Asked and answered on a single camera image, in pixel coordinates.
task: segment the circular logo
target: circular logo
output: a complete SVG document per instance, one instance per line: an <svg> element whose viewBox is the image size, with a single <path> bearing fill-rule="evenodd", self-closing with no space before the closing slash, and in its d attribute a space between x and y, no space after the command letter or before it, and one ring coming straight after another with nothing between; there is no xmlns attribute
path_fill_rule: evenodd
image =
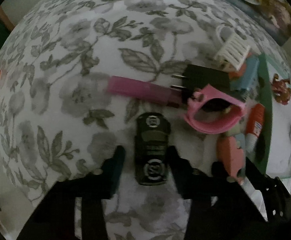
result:
<svg viewBox="0 0 291 240"><path fill-rule="evenodd" d="M160 124L160 119L155 115L150 115L146 119L145 123L151 128L156 128Z"/></svg>
<svg viewBox="0 0 291 240"><path fill-rule="evenodd" d="M164 175L165 166L158 159L149 160L143 167L145 176L150 180L159 180Z"/></svg>

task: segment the car windshield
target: car windshield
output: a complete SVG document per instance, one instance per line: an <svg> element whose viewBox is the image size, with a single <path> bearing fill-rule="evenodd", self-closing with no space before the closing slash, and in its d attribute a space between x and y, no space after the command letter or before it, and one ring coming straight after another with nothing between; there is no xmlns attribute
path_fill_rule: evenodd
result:
<svg viewBox="0 0 291 240"><path fill-rule="evenodd" d="M141 136L145 142L148 142L148 141L164 142L164 141L166 141L167 135L162 131L149 130L149 131L143 132Z"/></svg>

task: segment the toy car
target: toy car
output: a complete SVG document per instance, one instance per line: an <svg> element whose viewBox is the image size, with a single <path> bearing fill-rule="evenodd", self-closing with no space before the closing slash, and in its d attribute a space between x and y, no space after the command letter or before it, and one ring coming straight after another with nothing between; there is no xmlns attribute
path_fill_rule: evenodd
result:
<svg viewBox="0 0 291 240"><path fill-rule="evenodd" d="M162 114L144 113L137 118L135 176L139 184L153 186L166 182L170 132L170 123Z"/></svg>

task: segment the metal prong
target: metal prong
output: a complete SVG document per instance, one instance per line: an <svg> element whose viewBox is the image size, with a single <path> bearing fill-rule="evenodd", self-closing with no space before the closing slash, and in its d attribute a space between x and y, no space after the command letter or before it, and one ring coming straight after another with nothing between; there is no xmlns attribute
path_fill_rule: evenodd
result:
<svg viewBox="0 0 291 240"><path fill-rule="evenodd" d="M187 88L186 87L183 87L183 86L177 86L177 85L172 85L170 86L171 88L174 88L174 89L181 89L181 90L186 90Z"/></svg>
<svg viewBox="0 0 291 240"><path fill-rule="evenodd" d="M186 78L186 76L182 76L182 75L172 75L173 78L178 78L178 79L183 79Z"/></svg>

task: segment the table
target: table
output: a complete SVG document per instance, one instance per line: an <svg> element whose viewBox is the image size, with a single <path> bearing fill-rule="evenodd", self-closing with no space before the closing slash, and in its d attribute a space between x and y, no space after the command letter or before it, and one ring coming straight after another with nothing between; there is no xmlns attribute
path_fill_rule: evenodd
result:
<svg viewBox="0 0 291 240"><path fill-rule="evenodd" d="M170 86L177 84L171 75L188 62L216 67L213 36L220 24L254 41L291 76L275 41L224 0L38 3L0 51L0 160L12 184L36 207L56 181L84 176L123 145L127 157L118 192L104 201L109 237L183 239L190 202L180 199L172 177L157 187L134 179L135 118L163 113L172 126L170 144L207 174L216 157L206 153L215 152L218 135L195 132L180 117L183 109L105 89L112 75Z"/></svg>

